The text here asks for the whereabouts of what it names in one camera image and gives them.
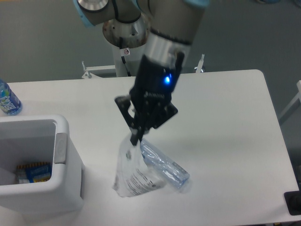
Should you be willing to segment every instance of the white plastic container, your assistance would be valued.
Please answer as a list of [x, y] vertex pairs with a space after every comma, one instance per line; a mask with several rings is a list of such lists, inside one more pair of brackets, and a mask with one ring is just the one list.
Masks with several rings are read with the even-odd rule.
[[[49, 181], [17, 184], [17, 165], [47, 161]], [[21, 213], [79, 210], [85, 166], [60, 115], [0, 117], [0, 205]]]

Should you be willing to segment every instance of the water bottle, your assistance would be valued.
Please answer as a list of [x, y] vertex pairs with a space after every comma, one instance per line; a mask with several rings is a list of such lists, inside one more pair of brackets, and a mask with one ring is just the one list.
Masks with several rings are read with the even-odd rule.
[[173, 186], [180, 189], [189, 179], [190, 175], [176, 162], [164, 155], [158, 148], [143, 139], [140, 149], [144, 162], [151, 165]]
[[16, 115], [22, 110], [21, 101], [17, 98], [9, 85], [0, 79], [0, 108], [8, 115]]

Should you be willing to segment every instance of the clear plastic bag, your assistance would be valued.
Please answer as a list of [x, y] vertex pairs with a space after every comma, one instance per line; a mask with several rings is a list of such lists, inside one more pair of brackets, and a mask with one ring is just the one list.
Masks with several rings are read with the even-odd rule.
[[120, 197], [132, 197], [164, 187], [165, 181], [143, 161], [140, 142], [133, 146], [128, 135], [120, 144], [113, 189]]

